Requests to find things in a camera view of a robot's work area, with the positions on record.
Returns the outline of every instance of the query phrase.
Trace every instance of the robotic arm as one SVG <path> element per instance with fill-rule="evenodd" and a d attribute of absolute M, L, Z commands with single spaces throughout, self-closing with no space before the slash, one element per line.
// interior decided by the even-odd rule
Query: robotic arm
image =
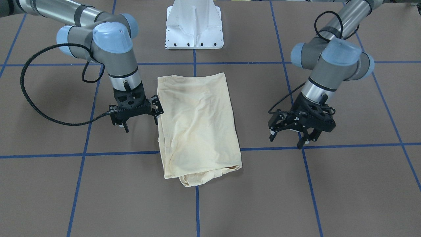
<path fill-rule="evenodd" d="M 139 27 L 129 14 L 113 15 L 70 0 L 0 0 L 0 17 L 19 13 L 52 18 L 66 24 L 57 33 L 60 50 L 72 57 L 97 62 L 107 68 L 118 105 L 109 106 L 113 125 L 128 132 L 127 120 L 141 114 L 163 113 L 158 96 L 146 98 L 133 52 Z"/>
<path fill-rule="evenodd" d="M 297 143 L 297 148 L 301 149 L 304 144 L 317 141 L 321 132 L 331 132 L 335 128 L 335 110 L 328 105 L 335 91 L 343 81 L 362 79 L 374 70 L 374 59 L 345 39 L 352 36 L 360 22 L 382 3 L 383 0 L 351 0 L 338 14 L 328 11 L 336 17 L 320 31 L 316 28 L 316 20 L 317 36 L 309 43 L 299 43 L 293 48 L 292 63 L 310 69 L 312 73 L 289 111 L 269 111 L 272 114 L 268 122 L 270 141 L 280 131 L 294 130 L 302 133 Z"/>

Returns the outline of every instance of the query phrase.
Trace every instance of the cable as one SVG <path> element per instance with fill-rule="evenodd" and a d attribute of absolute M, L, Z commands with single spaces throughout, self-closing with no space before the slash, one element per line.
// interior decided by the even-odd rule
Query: cable
<path fill-rule="evenodd" d="M 340 35 L 339 35 L 339 38 L 340 39 L 342 39 L 342 37 L 343 37 L 343 32 L 344 32 L 344 24 L 342 23 L 342 19 L 341 19 L 341 17 L 336 13 L 336 12 L 334 12 L 334 11 L 325 11 L 325 12 L 323 12 L 322 14 L 320 14 L 317 18 L 316 18 L 316 20 L 314 21 L 314 30 L 316 31 L 316 34 L 317 34 L 317 36 L 319 36 L 321 39 L 323 39 L 323 40 L 325 40 L 325 41 L 327 41 L 327 42 L 329 42 L 330 40 L 328 40 L 328 39 L 326 39 L 325 37 L 323 37 L 323 36 L 321 36 L 320 35 L 320 32 L 319 32 L 319 30 L 317 29 L 317 21 L 319 20 L 319 18 L 321 17 L 321 16 L 323 16 L 324 14 L 326 14 L 326 13 L 332 13 L 333 15 L 335 15 L 337 18 L 338 18 L 338 21 L 339 21 L 339 24 L 340 24 L 340 26 L 341 26 L 341 30 L 340 30 Z"/>
<path fill-rule="evenodd" d="M 297 88 L 292 90 L 290 93 L 285 95 L 282 99 L 280 99 L 278 102 L 276 102 L 270 109 L 267 111 L 269 114 L 275 114 L 276 112 L 272 112 L 273 108 L 275 108 L 279 103 L 281 103 L 283 100 L 285 100 L 288 96 L 292 95 L 292 93 L 296 92 L 298 89 L 300 89 L 302 86 L 304 86 L 305 82 L 299 85 Z"/>
<path fill-rule="evenodd" d="M 104 74 L 104 69 L 105 69 L 105 66 L 104 66 L 104 65 L 102 65 L 101 73 L 99 74 L 98 79 L 96 79 L 96 80 L 94 80 L 94 81 L 87 81 L 87 80 L 85 80 L 85 72 L 86 72 L 86 69 L 88 68 L 88 66 L 89 66 L 89 61 L 87 61 L 87 62 L 86 62 L 86 64 L 85 64 L 85 66 L 83 67 L 83 71 L 82 71 L 82 81 L 83 81 L 83 82 L 86 82 L 86 83 L 95 83 L 95 82 L 98 82 L 98 81 L 101 79 L 102 75 Z"/>
<path fill-rule="evenodd" d="M 349 39 L 351 36 L 353 36 L 355 33 L 357 33 L 357 30 L 360 28 L 360 24 L 357 25 L 357 28 L 354 30 L 352 34 L 350 34 L 348 37 L 346 37 L 344 40 Z"/>
<path fill-rule="evenodd" d="M 31 64 L 31 62 L 36 58 L 36 57 L 38 57 L 39 55 L 41 55 L 41 54 L 43 54 L 43 53 L 45 53 L 45 52 L 47 52 L 47 51 L 49 51 L 49 50 L 51 50 L 51 49 L 54 49 L 54 48 L 58 48 L 58 47 L 61 47 L 61 46 L 74 46 L 74 47 L 80 47 L 80 48 L 84 48 L 86 51 L 88 51 L 88 53 L 89 53 L 89 55 L 90 55 L 90 57 L 91 58 L 93 58 L 93 55 L 92 55 L 92 51 L 90 50 L 90 49 L 88 49 L 88 47 L 86 47 L 86 46 L 84 46 L 84 45 L 81 45 L 81 44 L 75 44 L 75 43 L 61 43 L 61 44 L 56 44 L 56 45 L 53 45 L 53 46 L 49 46 L 49 47 L 47 47 L 47 48 L 45 48 L 45 49 L 42 49 L 42 50 L 40 50 L 40 51 L 38 51 L 37 53 L 35 53 L 34 55 L 32 55 L 32 57 L 30 57 L 29 59 L 28 59 L 28 61 L 25 63 L 25 65 L 24 65 L 24 67 L 22 68 L 22 73 L 21 73 L 21 89 L 22 89 L 22 92 L 23 92 L 23 94 L 24 94 L 24 96 L 25 96 L 25 98 L 26 98 L 26 100 L 28 101 L 28 103 L 32 106 L 32 108 L 35 110 L 35 111 L 37 111 L 42 117 L 44 117 L 44 118 L 46 118 L 46 119 L 48 119 L 48 120 L 50 120 L 50 121 L 52 121 L 52 122 L 55 122 L 55 123 L 58 123 L 58 124 L 61 124 L 61 125 L 66 125 L 66 126 L 81 126 L 81 125 L 86 125 L 86 124 L 90 124 L 90 123 L 92 123 L 93 121 L 95 121 L 95 120 L 98 120 L 98 119 L 100 119 L 100 118 L 102 118 L 102 117 L 104 117 L 104 116 L 107 116 L 107 115 L 109 115 L 109 114 L 111 114 L 111 113 L 114 113 L 115 111 L 113 111 L 113 110 L 111 110 L 111 111 L 107 111 L 107 112 L 105 112 L 105 113 L 102 113 L 101 115 L 99 115 L 99 116 L 97 116 L 97 117 L 95 117 L 94 119 L 91 119 L 91 120 L 89 120 L 89 121 L 86 121 L 86 122 L 83 122 L 83 123 L 77 123 L 77 124 L 72 124 L 72 123 L 66 123 L 66 122 L 62 122 L 62 121 L 59 121 L 59 120 L 56 120 L 56 119 L 53 119 L 53 118 L 51 118 L 51 117 L 49 117 L 48 115 L 46 115 L 46 114 L 44 114 L 33 102 L 32 102 L 32 100 L 30 99 L 30 97 L 29 97 L 29 95 L 28 95 L 28 93 L 26 92 L 26 89 L 25 89 L 25 84 L 24 84 L 24 80 L 25 80 L 25 73 L 26 73 L 26 70 L 28 69 L 28 67 L 29 67 L 29 65 Z"/>
<path fill-rule="evenodd" d="M 319 18 L 321 16 L 323 16 L 326 13 L 332 13 L 333 15 L 335 15 L 337 17 L 337 19 L 339 21 L 339 24 L 341 26 L 339 38 L 342 39 L 343 38 L 343 32 L 344 32 L 344 24 L 342 22 L 341 17 L 334 11 L 325 11 L 316 18 L 316 20 L 314 21 L 314 30 L 316 31 L 317 36 L 319 36 L 320 38 L 322 38 L 323 40 L 325 40 L 327 42 L 330 41 L 330 40 L 326 39 L 325 37 L 321 36 L 319 30 L 317 29 L 317 21 L 319 20 Z M 345 37 L 344 40 L 347 40 L 347 39 L 351 38 L 355 33 L 357 33 L 359 28 L 360 28 L 360 24 L 358 24 L 357 28 L 354 30 L 354 32 L 352 34 L 348 35 L 347 37 Z"/>

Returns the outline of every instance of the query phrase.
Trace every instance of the yellow cloth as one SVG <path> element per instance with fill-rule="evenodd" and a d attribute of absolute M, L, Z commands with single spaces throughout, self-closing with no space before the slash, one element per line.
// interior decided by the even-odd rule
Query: yellow cloth
<path fill-rule="evenodd" d="M 157 90 L 164 178 L 178 177 L 190 187 L 242 167 L 224 73 L 159 77 Z"/>

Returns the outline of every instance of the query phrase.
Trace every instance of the grid line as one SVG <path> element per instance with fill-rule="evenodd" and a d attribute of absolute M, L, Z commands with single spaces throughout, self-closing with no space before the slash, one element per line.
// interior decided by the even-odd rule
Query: grid line
<path fill-rule="evenodd" d="M 274 11 L 273 11 L 272 1 L 269 1 L 269 4 L 270 4 L 271 12 L 272 12 L 273 23 L 275 25 L 275 32 L 276 32 L 276 37 L 277 37 L 277 40 L 278 40 L 279 51 L 280 51 L 280 54 L 281 54 L 282 65 L 283 65 L 283 68 L 284 68 L 285 79 L 286 79 L 287 86 L 288 86 L 288 92 L 290 93 L 291 105 L 293 105 L 294 99 L 293 99 L 292 94 L 291 94 L 291 87 L 290 87 L 290 83 L 289 83 L 289 79 L 288 79 L 288 72 L 287 72 L 287 68 L 286 68 L 286 65 L 285 65 L 285 60 L 284 60 L 284 55 L 283 55 L 283 51 L 282 51 L 281 40 L 280 40 L 280 37 L 279 37 L 278 27 L 277 27 L 277 24 L 276 24 L 276 19 L 275 19 L 275 14 L 274 14 Z M 322 225 L 320 223 L 319 211 L 317 209 L 316 197 L 314 195 L 313 184 L 312 184 L 310 172 L 309 172 L 309 169 L 308 169 L 308 166 L 307 166 L 306 153 L 305 153 L 304 149 L 301 149 L 301 152 L 302 152 L 302 156 L 303 156 L 304 166 L 306 168 L 306 174 L 307 174 L 307 180 L 309 182 L 310 194 L 312 196 L 314 213 L 316 215 L 316 221 L 317 221 L 317 227 L 319 229 L 320 237 L 323 237 L 323 230 L 322 230 Z"/>
<path fill-rule="evenodd" d="M 193 49 L 193 76 L 196 75 L 196 49 Z M 196 237 L 200 237 L 200 202 L 199 202 L 199 186 L 195 187 L 195 195 L 196 195 Z"/>
<path fill-rule="evenodd" d="M 403 143 L 404 146 L 419 146 L 421 143 Z M 401 146 L 400 143 L 378 144 L 349 144 L 349 145 L 309 145 L 304 150 L 332 149 L 332 148 L 363 148 L 363 147 L 390 147 Z M 295 150 L 296 146 L 280 147 L 250 147 L 241 148 L 241 151 L 272 151 L 272 150 Z M 124 156 L 124 155 L 148 155 L 158 154 L 160 151 L 119 151 L 119 152 L 93 152 L 93 153 L 62 153 L 62 154 L 33 154 L 33 155 L 0 155 L 0 159 L 24 159 L 24 158 L 48 158 L 48 157 L 74 157 L 74 156 Z"/>
<path fill-rule="evenodd" d="M 421 63 L 421 61 L 375 61 L 375 63 Z M 238 65 L 238 64 L 292 64 L 292 62 L 138 62 L 137 65 Z M 30 67 L 53 67 L 53 66 L 84 66 L 84 63 L 33 63 Z M 92 66 L 100 66 L 99 63 L 91 63 Z M 0 64 L 2 67 L 23 67 L 24 64 Z"/>
<path fill-rule="evenodd" d="M 365 52 L 364 46 L 362 45 L 362 42 L 361 42 L 361 39 L 360 39 L 360 36 L 358 35 L 358 33 L 355 33 L 355 36 L 357 37 L 358 42 L 360 43 L 360 46 L 361 46 L 362 51 L 363 51 L 363 52 Z M 384 98 L 384 96 L 383 96 L 383 92 L 381 91 L 381 88 L 380 88 L 380 85 L 379 85 L 379 83 L 378 83 L 378 81 L 377 81 L 376 75 L 374 74 L 374 72 L 372 72 L 371 74 L 373 75 L 374 82 L 376 83 L 376 86 L 377 86 L 378 92 L 380 93 L 380 96 L 381 96 L 381 99 L 382 99 L 382 101 L 383 101 L 383 104 L 384 104 L 384 106 L 385 106 L 385 108 L 386 108 L 386 110 L 387 110 L 387 114 L 389 115 L 390 121 L 392 122 L 393 129 L 394 129 L 394 130 L 395 130 L 395 132 L 396 132 L 396 135 L 397 135 L 397 138 L 399 139 L 399 143 L 400 143 L 400 145 L 401 145 L 401 147 L 402 147 L 403 153 L 405 154 L 406 160 L 408 161 L 409 167 L 411 168 L 412 174 L 413 174 L 413 176 L 414 176 L 414 178 L 415 178 L 415 181 L 416 181 L 416 183 L 417 183 L 417 185 L 418 185 L 418 189 L 421 191 L 421 184 L 420 184 L 420 181 L 419 181 L 419 179 L 418 179 L 418 176 L 417 176 L 417 174 L 416 174 L 416 172 L 415 172 L 414 167 L 412 166 L 411 159 L 409 158 L 409 155 L 408 155 L 408 153 L 407 153 L 407 151 L 406 151 L 405 145 L 404 145 L 404 143 L 403 143 L 403 141 L 402 141 L 402 138 L 401 138 L 401 136 L 400 136 L 400 134 L 399 134 L 399 131 L 398 131 L 397 127 L 396 127 L 396 124 L 395 124 L 395 122 L 394 122 L 394 119 L 393 119 L 392 113 L 390 112 L 390 110 L 389 110 L 389 106 L 387 105 L 386 99 L 385 99 L 385 98 Z"/>
<path fill-rule="evenodd" d="M 12 54 L 13 47 L 15 46 L 16 40 L 18 39 L 19 33 L 21 32 L 21 29 L 22 29 L 22 26 L 24 25 L 25 19 L 26 19 L 26 13 L 22 17 L 21 24 L 19 25 L 18 31 L 16 32 L 15 38 L 13 39 L 13 42 L 12 42 L 12 44 L 10 46 L 10 49 L 9 49 L 9 52 L 7 53 L 6 59 L 5 59 L 3 65 L 2 65 L 2 68 L 0 70 L 0 78 L 3 75 L 4 69 L 6 68 L 7 61 L 9 61 L 10 55 Z"/>
<path fill-rule="evenodd" d="M 117 0 L 114 0 L 111 14 L 114 14 L 116 3 L 117 3 Z M 94 115 L 94 112 L 95 112 L 96 96 L 98 95 L 98 89 L 99 89 L 99 84 L 100 83 L 101 83 L 101 80 L 99 80 L 96 83 L 95 95 L 93 97 L 93 102 L 92 102 L 91 120 L 93 119 L 93 115 Z M 88 151 L 88 143 L 89 143 L 89 137 L 90 137 L 90 134 L 91 134 L 91 127 L 92 127 L 92 123 L 89 124 L 88 130 L 86 132 L 86 142 L 85 142 L 85 147 L 83 148 L 82 160 L 80 162 L 80 169 L 79 169 L 79 175 L 78 175 L 77 183 L 76 183 L 75 197 L 74 197 L 74 200 L 73 200 L 72 212 L 70 214 L 69 227 L 67 229 L 67 237 L 70 237 L 70 234 L 72 232 L 73 218 L 75 216 L 75 210 L 76 210 L 76 204 L 77 204 L 77 197 L 79 195 L 79 188 L 80 188 L 80 182 L 82 181 L 83 167 L 85 165 L 86 153 Z"/>

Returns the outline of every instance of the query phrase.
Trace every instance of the white metal stand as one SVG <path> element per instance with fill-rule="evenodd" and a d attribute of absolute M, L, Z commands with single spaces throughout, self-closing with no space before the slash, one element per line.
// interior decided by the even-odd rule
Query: white metal stand
<path fill-rule="evenodd" d="M 216 49 L 224 46 L 221 9 L 212 0 L 175 0 L 167 9 L 167 49 Z"/>

